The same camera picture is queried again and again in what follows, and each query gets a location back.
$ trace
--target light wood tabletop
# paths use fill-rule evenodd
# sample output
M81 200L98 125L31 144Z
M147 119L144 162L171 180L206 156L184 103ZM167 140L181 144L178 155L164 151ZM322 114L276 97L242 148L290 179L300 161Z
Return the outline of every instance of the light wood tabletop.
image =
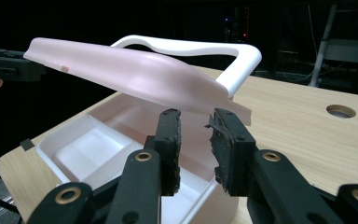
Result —
M213 78L221 73L198 68ZM69 120L80 117L118 94L107 97ZM233 100L252 110L252 125L247 128L257 147L284 154L310 184L334 195L343 184L358 184L358 95L248 77ZM328 108L344 110L352 118L333 116L328 113ZM32 142L37 145L66 122L41 133ZM37 155L35 147L27 151L17 147L2 156L0 176L25 221L45 195L61 183ZM240 198L231 223L252 223L246 198Z

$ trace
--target plastic container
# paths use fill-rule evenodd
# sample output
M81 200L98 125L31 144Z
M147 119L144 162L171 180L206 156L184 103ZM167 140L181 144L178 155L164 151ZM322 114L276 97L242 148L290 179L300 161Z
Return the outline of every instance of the plastic container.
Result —
M232 76L237 77L237 81L225 82L223 79L217 82L192 66L177 62L168 56L133 52L134 50L130 49L114 49L124 48L129 44L144 44L157 52L173 55L184 55L185 52L186 55L216 54L217 52L225 54L221 49L229 49L231 53L235 50L238 53L249 49L251 55L246 56L248 63L246 60L241 62L247 66L241 70L237 67L239 71L233 72ZM180 50L167 49L180 45L183 46L179 48ZM24 57L29 60L121 92L88 114L46 136L37 145L37 153L62 182L82 181L96 189L121 175L127 156L133 150L143 148L146 137L156 133L158 117L162 111L169 108L180 109L182 112L182 145L179 156L181 186L173 197L162 197L162 223L229 222L238 206L238 198L226 195L222 187L214 180L214 167L217 166L217 162L211 152L209 141L212 131L204 128L204 125L208 123L209 116L218 106L234 111L245 124L250 124L250 110L236 105L229 98L232 98L233 93L259 63L258 50L245 45L227 44L225 46L225 44L175 41L134 35L119 40L113 45L114 48L98 47L94 52L95 47L90 44L62 40L38 39L33 41L24 54ZM127 51L130 51L132 57L127 58ZM103 52L104 57L110 55L113 59L110 63L118 61L119 63L104 65L109 62L90 60L90 66L95 68L93 73L85 73L84 71L90 68L85 68L84 64L81 66L76 64L79 54L87 53L87 58L92 58L93 54L98 54L98 52ZM241 51L240 55L246 55L246 52ZM129 65L127 60L134 61L131 69L122 68ZM116 79L104 74L105 71L113 73L110 75L113 77L118 71L121 73L117 75L118 82L124 77L126 81L117 84ZM157 89L153 89L153 86L162 87L165 91L155 94Z

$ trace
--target white plastic handle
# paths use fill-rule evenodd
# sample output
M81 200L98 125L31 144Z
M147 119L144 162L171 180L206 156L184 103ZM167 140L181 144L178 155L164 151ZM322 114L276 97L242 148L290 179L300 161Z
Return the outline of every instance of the white plastic handle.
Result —
M232 98L245 79L261 61L260 51L246 44L228 44L173 40L141 35L128 35L111 45L125 48L129 45L144 45L155 52L174 56L231 55L234 62L216 79L227 88L228 98Z

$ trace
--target pink plastic lid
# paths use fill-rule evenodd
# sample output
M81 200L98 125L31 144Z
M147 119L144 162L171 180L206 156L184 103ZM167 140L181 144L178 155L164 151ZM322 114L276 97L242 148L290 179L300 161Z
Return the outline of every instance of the pink plastic lid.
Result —
M166 55L39 37L31 42L24 58L190 113L210 115L216 107L246 113L250 124L250 110L230 101L222 84Z

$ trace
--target white plastic tray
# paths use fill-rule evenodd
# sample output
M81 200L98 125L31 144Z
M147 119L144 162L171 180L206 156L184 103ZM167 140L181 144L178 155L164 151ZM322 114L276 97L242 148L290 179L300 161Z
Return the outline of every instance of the white plastic tray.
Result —
M81 181L96 189L121 175L127 156L156 133L158 116L166 109L121 93L43 138L36 152L62 182ZM203 127L208 120L182 112L181 121L181 185L173 197L162 197L162 223L188 223L196 216L198 223L228 222L238 198L225 195L214 181L212 131ZM202 207L210 207L205 216Z

